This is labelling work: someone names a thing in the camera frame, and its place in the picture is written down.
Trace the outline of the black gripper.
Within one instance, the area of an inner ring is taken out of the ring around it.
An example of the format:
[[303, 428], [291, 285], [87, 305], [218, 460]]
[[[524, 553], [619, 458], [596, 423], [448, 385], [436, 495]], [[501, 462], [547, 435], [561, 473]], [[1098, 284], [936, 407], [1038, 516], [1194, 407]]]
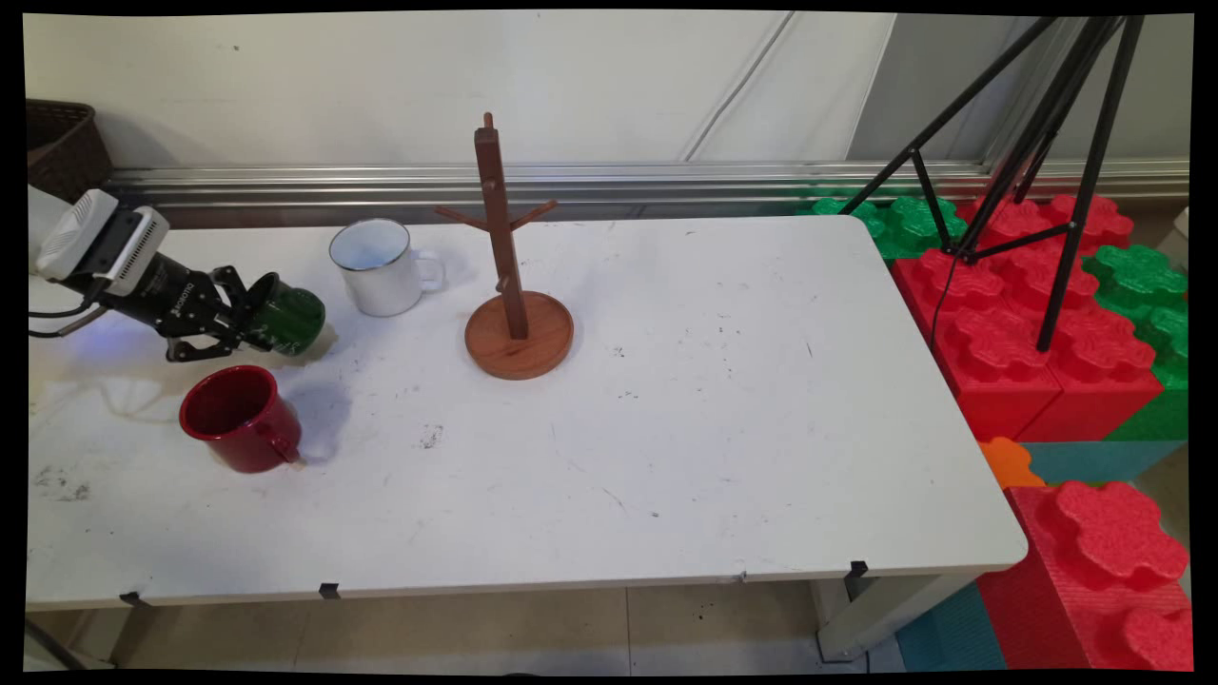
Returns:
[[[110, 284], [125, 293], [106, 289], [94, 302], [151, 325], [166, 338], [169, 362], [219, 360], [241, 346], [269, 351], [251, 332], [229, 325], [229, 318], [251, 318], [266, 307], [279, 286], [276, 272], [268, 272], [246, 286], [231, 264], [208, 272], [192, 271], [160, 252], [132, 256], [117, 267]], [[209, 344], [188, 342], [190, 336], [209, 338]]]

